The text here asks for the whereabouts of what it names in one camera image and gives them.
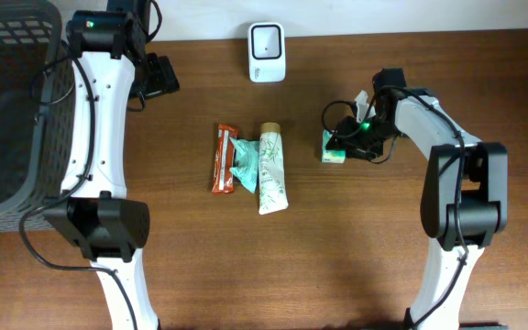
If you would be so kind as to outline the teal wipes packet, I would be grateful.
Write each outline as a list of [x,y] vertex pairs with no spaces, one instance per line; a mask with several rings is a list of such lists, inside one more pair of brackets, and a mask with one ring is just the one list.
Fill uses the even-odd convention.
[[231,142],[235,156],[230,171],[250,193],[254,193],[259,175],[259,143],[236,138],[231,138]]

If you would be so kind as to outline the small green tissue pack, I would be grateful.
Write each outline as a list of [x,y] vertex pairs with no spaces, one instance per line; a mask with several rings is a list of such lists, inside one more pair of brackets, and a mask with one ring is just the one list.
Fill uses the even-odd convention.
[[346,161],[346,152],[344,150],[330,150],[326,147],[327,143],[330,141],[330,138],[331,134],[325,130],[323,132],[321,162],[344,163]]

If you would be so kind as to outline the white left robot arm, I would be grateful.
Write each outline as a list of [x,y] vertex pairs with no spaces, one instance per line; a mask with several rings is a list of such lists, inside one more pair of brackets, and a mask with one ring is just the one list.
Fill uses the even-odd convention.
[[71,152],[60,197],[45,219],[99,277],[114,329],[158,329],[143,266],[149,208],[127,198],[124,144],[128,102],[171,94],[180,85],[167,57],[146,46],[155,1],[110,1],[104,11],[79,10],[62,46],[74,73]]

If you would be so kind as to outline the red snack packet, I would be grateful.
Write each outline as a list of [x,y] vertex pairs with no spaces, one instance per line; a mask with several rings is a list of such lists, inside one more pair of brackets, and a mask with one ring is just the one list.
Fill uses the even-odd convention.
[[220,124],[217,128],[217,147],[214,154],[213,194],[229,194],[235,191],[231,167],[234,163],[235,147],[232,138],[239,136],[235,127]]

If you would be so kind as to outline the white floral cream tube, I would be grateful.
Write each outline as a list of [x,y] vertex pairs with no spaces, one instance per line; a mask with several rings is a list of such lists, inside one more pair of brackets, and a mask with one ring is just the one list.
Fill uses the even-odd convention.
[[258,213],[260,215],[288,207],[284,174],[281,127],[274,122],[263,123],[260,126],[258,148]]

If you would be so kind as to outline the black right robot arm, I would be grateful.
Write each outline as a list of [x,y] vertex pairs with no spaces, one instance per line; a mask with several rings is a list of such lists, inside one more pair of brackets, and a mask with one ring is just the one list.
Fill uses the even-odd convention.
[[372,78],[373,93],[346,102],[351,114],[324,125],[325,150],[379,165],[386,141],[408,138],[428,161],[420,217],[429,248],[420,290],[404,329],[458,329],[473,269],[507,224],[508,151],[469,134],[428,88],[407,85],[401,68]]

